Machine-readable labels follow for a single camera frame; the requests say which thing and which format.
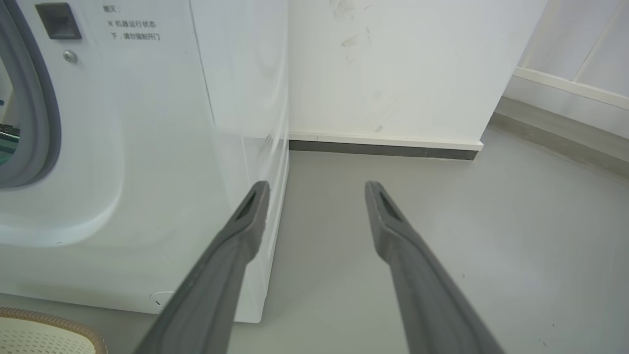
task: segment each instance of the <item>wall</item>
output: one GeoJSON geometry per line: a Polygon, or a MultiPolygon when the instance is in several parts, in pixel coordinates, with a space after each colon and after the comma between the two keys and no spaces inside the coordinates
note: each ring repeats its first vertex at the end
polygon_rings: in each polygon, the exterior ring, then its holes
{"type": "Polygon", "coordinates": [[[550,0],[504,95],[629,138],[627,2],[550,0]]]}
{"type": "Polygon", "coordinates": [[[291,138],[480,149],[545,3],[291,1],[291,138]]]}

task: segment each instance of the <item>white washing machine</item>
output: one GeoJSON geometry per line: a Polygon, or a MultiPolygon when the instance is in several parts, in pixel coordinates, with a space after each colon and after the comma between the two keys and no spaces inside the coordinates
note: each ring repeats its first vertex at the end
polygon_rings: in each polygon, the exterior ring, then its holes
{"type": "Polygon", "coordinates": [[[288,171],[287,0],[0,0],[0,292],[157,313],[258,180],[259,322],[288,171]]]}

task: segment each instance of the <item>laundry basket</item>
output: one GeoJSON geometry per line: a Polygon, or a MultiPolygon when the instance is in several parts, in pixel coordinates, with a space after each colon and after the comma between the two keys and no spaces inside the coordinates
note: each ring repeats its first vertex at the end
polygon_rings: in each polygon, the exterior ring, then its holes
{"type": "Polygon", "coordinates": [[[0,307],[0,354],[106,354],[92,328],[41,312],[0,307]]]}

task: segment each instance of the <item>metal screw head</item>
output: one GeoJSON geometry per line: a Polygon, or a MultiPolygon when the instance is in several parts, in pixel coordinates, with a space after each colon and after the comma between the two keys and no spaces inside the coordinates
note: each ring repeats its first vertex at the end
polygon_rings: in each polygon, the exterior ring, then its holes
{"type": "Polygon", "coordinates": [[[77,57],[77,54],[69,49],[64,50],[64,59],[68,63],[76,63],[77,60],[79,60],[79,58],[77,57]]]}

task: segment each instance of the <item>gray floor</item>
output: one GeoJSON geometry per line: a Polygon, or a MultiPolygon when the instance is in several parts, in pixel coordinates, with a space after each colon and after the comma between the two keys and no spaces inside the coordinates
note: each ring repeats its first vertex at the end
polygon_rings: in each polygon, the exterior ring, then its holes
{"type": "MultiPolygon", "coordinates": [[[[629,184],[488,130],[475,161],[292,152],[265,312],[230,353],[405,353],[363,184],[380,181],[508,353],[627,353],[629,184]]],[[[130,353],[153,316],[0,295],[130,353]]]]}

